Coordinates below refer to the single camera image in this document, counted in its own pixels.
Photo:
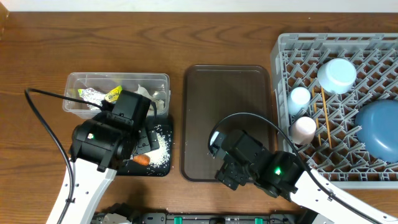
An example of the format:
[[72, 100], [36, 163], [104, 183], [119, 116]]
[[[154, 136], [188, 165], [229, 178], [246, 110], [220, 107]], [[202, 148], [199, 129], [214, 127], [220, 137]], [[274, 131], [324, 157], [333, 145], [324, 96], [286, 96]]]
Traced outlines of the orange carrot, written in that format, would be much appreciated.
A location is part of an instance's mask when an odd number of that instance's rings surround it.
[[132, 160], [142, 166], [148, 166], [150, 163], [150, 157], [146, 154], [136, 155]]

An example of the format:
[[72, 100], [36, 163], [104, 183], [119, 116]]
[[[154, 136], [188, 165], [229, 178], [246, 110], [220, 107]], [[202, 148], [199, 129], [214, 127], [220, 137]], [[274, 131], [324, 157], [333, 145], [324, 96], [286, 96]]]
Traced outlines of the pink cup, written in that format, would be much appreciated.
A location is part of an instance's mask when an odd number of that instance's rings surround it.
[[314, 139], [316, 130], [315, 121], [307, 116], [302, 116], [296, 120], [289, 129], [292, 142], [298, 145], [310, 144]]

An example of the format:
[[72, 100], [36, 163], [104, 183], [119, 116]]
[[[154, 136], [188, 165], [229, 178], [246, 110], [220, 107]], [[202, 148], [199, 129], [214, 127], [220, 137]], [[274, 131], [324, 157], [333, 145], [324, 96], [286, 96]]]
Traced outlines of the brown serving tray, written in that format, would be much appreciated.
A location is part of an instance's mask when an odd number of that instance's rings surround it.
[[181, 173], [192, 182], [214, 182], [222, 161], [211, 158], [208, 136], [215, 124], [222, 133], [243, 129], [269, 150], [275, 131], [260, 119], [273, 118], [269, 72], [259, 65], [194, 65], [184, 76]]

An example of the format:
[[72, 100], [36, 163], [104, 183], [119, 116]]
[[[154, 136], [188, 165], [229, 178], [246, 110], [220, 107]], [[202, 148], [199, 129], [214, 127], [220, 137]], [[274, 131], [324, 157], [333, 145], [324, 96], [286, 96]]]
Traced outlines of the light blue cup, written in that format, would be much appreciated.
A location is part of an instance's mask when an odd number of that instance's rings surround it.
[[310, 92], [304, 87], [294, 88], [287, 97], [288, 112], [295, 116], [301, 109], [306, 109], [311, 99]]

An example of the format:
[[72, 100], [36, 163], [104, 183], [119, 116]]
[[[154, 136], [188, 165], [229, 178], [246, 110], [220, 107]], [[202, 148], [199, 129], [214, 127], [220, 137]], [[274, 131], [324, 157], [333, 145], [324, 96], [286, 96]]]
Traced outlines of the light blue rice bowl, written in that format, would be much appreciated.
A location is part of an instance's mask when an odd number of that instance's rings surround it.
[[350, 91], [356, 80], [356, 68], [343, 58], [334, 58], [322, 65], [317, 73], [320, 86], [332, 94], [344, 94]]

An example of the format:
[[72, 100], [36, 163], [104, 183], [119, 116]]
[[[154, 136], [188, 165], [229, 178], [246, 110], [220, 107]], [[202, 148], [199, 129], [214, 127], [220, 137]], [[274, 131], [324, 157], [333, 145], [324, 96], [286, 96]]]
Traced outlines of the dark blue plate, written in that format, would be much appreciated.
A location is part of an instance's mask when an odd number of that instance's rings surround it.
[[397, 162], [397, 101], [377, 100], [356, 115], [355, 125], [359, 142], [375, 158]]

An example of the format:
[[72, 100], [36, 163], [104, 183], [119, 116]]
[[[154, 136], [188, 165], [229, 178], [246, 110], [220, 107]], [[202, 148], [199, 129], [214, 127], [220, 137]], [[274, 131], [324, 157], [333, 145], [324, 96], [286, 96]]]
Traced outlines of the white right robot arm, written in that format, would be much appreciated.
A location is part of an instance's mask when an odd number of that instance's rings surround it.
[[224, 161], [216, 179], [232, 190], [252, 182], [270, 197], [283, 197], [316, 212], [332, 223], [397, 223], [388, 215], [305, 170], [289, 152], [271, 153], [242, 130], [210, 134], [210, 153]]

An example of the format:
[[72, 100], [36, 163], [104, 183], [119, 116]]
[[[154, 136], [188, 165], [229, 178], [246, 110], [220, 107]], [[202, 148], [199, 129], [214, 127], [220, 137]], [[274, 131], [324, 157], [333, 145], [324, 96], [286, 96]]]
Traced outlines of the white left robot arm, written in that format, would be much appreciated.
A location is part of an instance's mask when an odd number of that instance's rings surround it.
[[147, 165], [146, 153], [159, 148], [153, 121], [147, 118], [153, 101], [123, 90], [114, 104], [102, 105], [101, 112], [72, 133], [71, 157], [48, 223], [89, 223], [124, 163]]

